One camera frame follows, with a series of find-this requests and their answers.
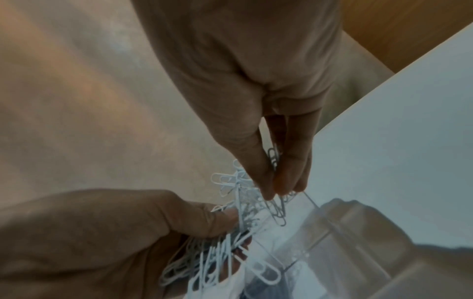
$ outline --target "beige floor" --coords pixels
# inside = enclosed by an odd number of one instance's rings
[[[323,124],[392,75],[347,36],[339,70]],[[222,202],[209,178],[231,162],[127,0],[0,1],[0,206],[98,187]]]

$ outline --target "white surface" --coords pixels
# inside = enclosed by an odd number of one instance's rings
[[[307,191],[371,205],[416,243],[473,246],[472,172],[470,25],[316,135]]]

